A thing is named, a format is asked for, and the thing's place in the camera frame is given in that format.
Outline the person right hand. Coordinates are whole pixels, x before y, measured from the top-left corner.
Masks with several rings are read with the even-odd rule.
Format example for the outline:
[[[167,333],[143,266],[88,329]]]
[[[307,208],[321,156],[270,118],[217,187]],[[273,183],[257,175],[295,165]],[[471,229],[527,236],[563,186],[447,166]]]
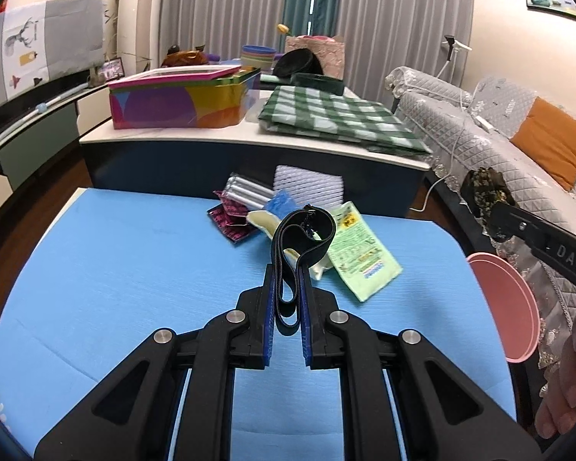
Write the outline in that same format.
[[[576,425],[576,319],[563,345],[560,366],[550,375],[547,391],[535,417],[537,434],[550,439]]]

